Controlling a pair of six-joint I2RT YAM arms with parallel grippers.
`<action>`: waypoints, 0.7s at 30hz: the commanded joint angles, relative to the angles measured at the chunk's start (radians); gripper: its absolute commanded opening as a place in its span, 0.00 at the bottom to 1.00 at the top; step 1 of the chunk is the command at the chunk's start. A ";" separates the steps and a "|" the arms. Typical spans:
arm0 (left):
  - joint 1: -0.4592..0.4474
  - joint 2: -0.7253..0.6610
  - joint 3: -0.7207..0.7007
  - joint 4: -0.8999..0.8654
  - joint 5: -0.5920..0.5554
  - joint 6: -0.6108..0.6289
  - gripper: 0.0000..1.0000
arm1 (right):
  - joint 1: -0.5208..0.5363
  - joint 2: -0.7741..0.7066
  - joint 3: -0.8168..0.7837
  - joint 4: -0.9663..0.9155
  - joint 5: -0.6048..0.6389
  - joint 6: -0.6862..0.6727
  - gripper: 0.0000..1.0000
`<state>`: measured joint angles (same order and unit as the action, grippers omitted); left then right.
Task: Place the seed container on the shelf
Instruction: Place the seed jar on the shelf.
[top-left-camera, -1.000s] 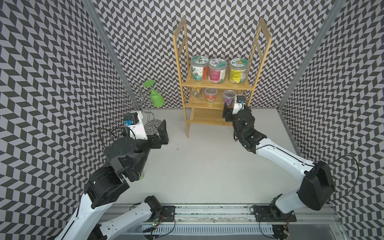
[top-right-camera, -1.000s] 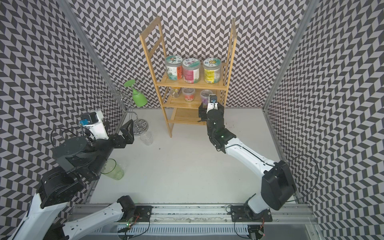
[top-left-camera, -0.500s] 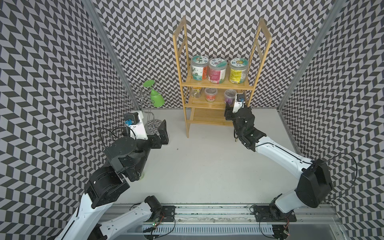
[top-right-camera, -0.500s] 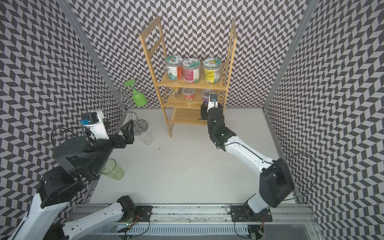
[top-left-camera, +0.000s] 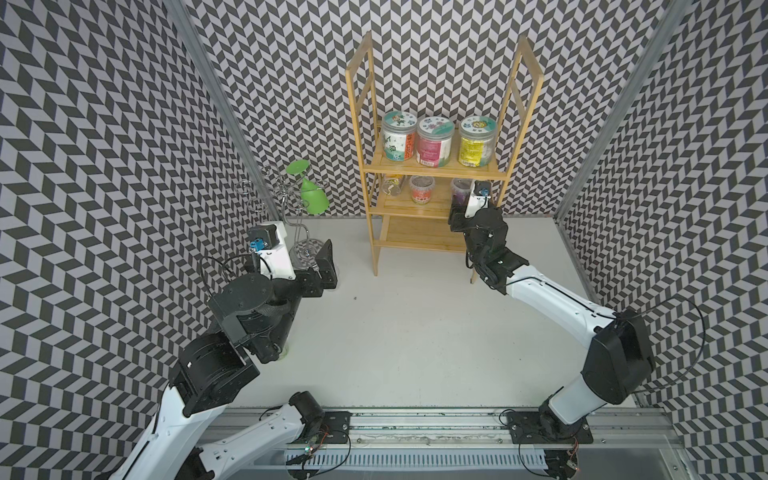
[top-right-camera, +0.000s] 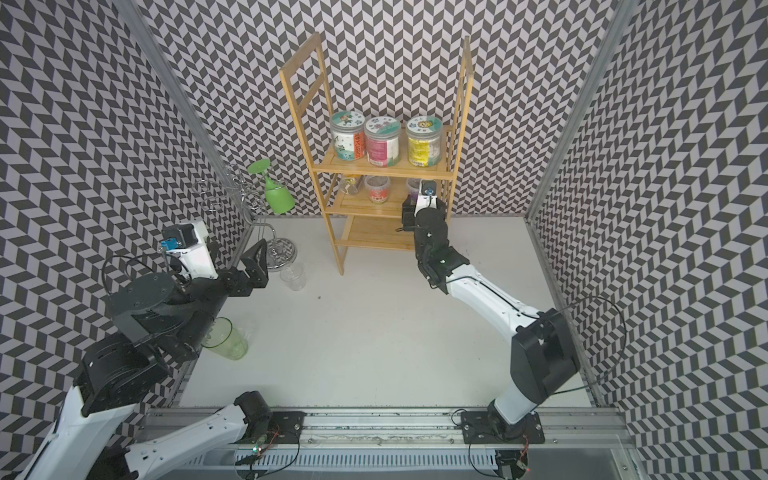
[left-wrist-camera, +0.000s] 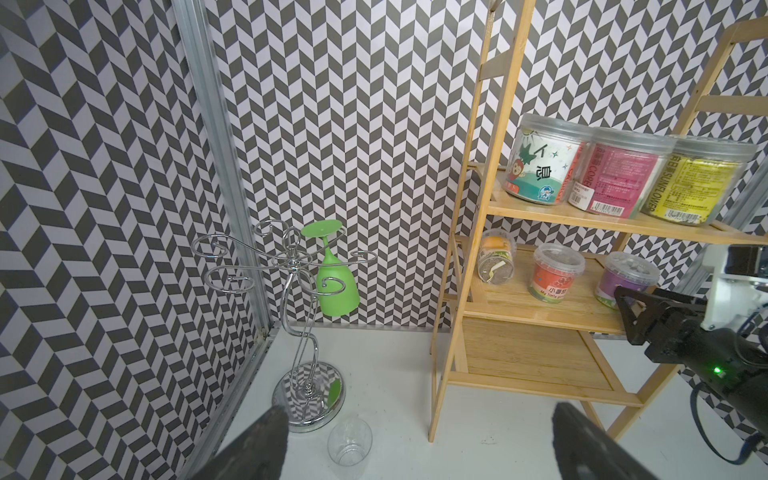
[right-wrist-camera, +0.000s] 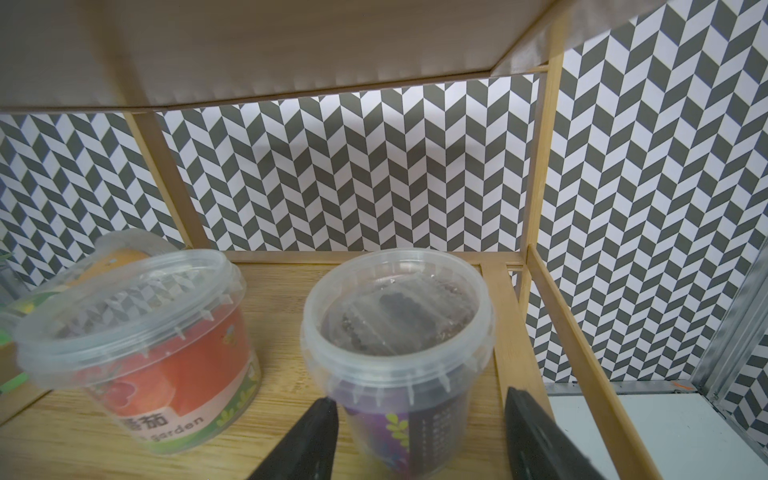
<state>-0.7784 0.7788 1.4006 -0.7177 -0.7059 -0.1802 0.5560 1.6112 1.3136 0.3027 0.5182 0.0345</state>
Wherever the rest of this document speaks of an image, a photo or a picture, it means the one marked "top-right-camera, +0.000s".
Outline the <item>small clear tub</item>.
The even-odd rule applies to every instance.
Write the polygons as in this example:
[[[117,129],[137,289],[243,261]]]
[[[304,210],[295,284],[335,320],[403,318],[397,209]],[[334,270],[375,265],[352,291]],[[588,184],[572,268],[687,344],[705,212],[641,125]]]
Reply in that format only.
[[[406,187],[408,192],[408,197],[416,200],[420,194],[420,185],[421,180],[419,178],[408,178],[406,180]]]
[[[373,204],[384,204],[388,201],[391,180],[387,176],[368,175],[364,179],[368,199]]]
[[[361,175],[343,175],[340,181],[340,191],[346,195],[357,195],[363,184]]]

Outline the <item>yellow label seed jar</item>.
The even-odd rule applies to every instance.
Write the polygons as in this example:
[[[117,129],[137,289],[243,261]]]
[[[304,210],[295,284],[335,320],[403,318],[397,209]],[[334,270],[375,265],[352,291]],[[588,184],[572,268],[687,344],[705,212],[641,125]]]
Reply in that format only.
[[[442,121],[434,116],[417,116],[406,123],[408,159],[416,167],[431,167],[441,159]]]

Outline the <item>flower seed jar pink label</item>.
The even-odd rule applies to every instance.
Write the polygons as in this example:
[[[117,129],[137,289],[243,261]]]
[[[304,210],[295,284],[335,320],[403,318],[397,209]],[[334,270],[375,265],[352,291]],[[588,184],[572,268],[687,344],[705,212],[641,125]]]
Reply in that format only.
[[[368,161],[376,167],[392,167],[400,161],[401,123],[394,117],[369,118],[364,124]]]

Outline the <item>carrot seed jar red label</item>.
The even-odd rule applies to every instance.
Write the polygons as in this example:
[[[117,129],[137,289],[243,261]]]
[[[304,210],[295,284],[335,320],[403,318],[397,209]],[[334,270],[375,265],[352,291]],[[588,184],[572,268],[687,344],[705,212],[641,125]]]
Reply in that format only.
[[[332,145],[339,159],[355,161],[366,155],[365,122],[358,111],[339,111],[331,117]]]

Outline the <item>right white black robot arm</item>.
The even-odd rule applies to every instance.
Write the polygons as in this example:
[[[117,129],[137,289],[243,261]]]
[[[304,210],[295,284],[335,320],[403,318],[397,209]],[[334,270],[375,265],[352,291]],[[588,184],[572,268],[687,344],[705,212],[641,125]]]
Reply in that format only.
[[[450,244],[442,201],[407,199],[401,221],[429,286],[469,306],[509,342],[510,384],[488,405],[487,419],[498,438],[521,435],[534,410],[581,368],[565,316],[526,305],[486,279]]]

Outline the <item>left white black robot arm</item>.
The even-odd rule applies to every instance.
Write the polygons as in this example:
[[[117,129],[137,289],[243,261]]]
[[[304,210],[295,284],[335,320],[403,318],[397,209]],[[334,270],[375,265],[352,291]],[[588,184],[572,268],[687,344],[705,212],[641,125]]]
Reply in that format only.
[[[59,416],[18,479],[159,479],[218,447],[266,436],[272,411],[248,391],[211,416],[175,432],[120,448],[117,427],[146,395],[170,377],[168,358],[197,358],[224,302],[268,284],[267,243],[241,258],[244,269],[214,271],[179,284],[150,272],[113,293],[108,303],[118,331],[89,346]]]

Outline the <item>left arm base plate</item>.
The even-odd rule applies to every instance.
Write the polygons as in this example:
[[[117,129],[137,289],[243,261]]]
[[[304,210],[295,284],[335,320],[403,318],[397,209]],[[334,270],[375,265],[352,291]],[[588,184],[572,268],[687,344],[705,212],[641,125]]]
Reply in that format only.
[[[299,410],[278,410],[246,420],[246,430],[238,444],[281,445],[297,444],[304,427],[306,413]]]

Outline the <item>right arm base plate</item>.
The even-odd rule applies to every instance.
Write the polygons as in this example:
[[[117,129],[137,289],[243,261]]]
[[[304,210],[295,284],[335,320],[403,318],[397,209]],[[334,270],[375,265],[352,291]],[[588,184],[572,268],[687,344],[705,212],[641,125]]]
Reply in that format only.
[[[539,445],[545,443],[540,417],[531,412],[515,424],[488,411],[461,410],[457,420],[466,444]]]

